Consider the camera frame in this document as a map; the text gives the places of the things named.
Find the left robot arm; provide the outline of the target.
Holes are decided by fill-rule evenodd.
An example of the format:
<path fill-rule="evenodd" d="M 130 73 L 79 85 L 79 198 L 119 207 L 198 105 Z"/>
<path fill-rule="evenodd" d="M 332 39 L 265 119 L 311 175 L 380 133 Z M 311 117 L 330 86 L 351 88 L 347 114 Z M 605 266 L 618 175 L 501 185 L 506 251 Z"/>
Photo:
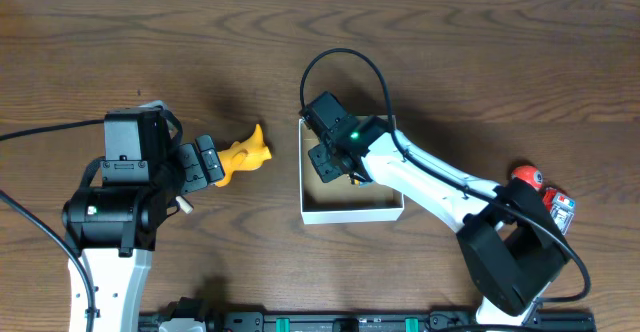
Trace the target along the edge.
<path fill-rule="evenodd" d="M 134 331 L 157 230 L 169 208 L 226 172 L 213 139 L 183 143 L 182 126 L 161 101 L 104 118 L 104 155 L 85 168 L 62 222 L 72 257 L 72 331 Z"/>

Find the orange toy rhino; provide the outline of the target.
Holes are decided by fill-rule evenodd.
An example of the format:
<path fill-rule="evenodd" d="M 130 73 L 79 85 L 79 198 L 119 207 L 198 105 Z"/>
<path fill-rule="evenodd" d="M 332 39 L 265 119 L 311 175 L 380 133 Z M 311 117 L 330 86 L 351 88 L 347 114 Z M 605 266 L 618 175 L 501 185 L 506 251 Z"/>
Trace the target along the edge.
<path fill-rule="evenodd" d="M 235 172 L 254 171 L 259 169 L 265 161 L 272 158 L 271 151 L 264 141 L 261 126 L 255 126 L 252 135 L 240 142 L 235 141 L 231 146 L 218 153 L 221 167 L 225 176 L 215 182 L 217 187 L 224 187 L 231 182 Z"/>

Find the yellow grey toy truck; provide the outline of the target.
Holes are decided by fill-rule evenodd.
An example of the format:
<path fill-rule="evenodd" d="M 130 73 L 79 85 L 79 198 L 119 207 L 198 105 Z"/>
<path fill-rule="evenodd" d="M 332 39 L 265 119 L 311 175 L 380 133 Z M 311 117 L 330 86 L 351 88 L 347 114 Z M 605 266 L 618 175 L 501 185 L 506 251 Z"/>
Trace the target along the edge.
<path fill-rule="evenodd" d="M 359 188 L 368 186 L 368 185 L 370 185 L 372 183 L 371 180 L 367 180 L 367 179 L 365 179 L 365 178 L 363 178 L 363 177 L 361 177 L 359 175 L 355 175 L 355 174 L 350 175 L 349 178 L 350 178 L 351 184 L 355 185 L 355 186 L 357 186 Z"/>

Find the red toy car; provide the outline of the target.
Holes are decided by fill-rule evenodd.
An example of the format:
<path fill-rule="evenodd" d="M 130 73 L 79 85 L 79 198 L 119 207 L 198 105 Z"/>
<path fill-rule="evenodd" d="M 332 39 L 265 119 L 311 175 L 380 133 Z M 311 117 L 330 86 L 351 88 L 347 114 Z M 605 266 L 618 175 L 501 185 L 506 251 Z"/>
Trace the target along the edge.
<path fill-rule="evenodd" d="M 575 216 L 576 202 L 560 189 L 546 187 L 543 203 L 563 235 L 566 235 Z"/>

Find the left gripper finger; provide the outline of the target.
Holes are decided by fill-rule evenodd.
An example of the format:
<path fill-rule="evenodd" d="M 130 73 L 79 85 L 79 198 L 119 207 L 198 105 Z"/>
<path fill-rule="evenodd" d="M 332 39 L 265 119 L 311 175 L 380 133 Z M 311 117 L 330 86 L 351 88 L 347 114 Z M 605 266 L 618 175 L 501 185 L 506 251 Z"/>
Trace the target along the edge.
<path fill-rule="evenodd" d="M 208 134 L 201 135 L 196 138 L 196 145 L 200 152 L 207 181 L 216 183 L 223 180 L 226 174 L 212 137 Z"/>
<path fill-rule="evenodd" d="M 192 143 L 183 144 L 178 149 L 178 158 L 183 166 L 185 181 L 181 188 L 181 194 L 187 195 L 195 191 L 205 189 L 208 181 L 200 163 L 195 146 Z"/>

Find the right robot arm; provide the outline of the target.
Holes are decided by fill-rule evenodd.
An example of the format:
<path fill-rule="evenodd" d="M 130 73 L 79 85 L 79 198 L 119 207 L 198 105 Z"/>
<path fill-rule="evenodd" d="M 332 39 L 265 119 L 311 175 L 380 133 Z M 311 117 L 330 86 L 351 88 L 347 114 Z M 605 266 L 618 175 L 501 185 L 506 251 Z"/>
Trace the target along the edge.
<path fill-rule="evenodd" d="M 325 92 L 300 111 L 319 143 L 308 156 L 322 182 L 402 193 L 456 235 L 483 296 L 475 320 L 522 326 L 569 261 L 566 240 L 539 191 L 516 177 L 502 186 L 421 150 L 378 116 L 356 117 Z"/>

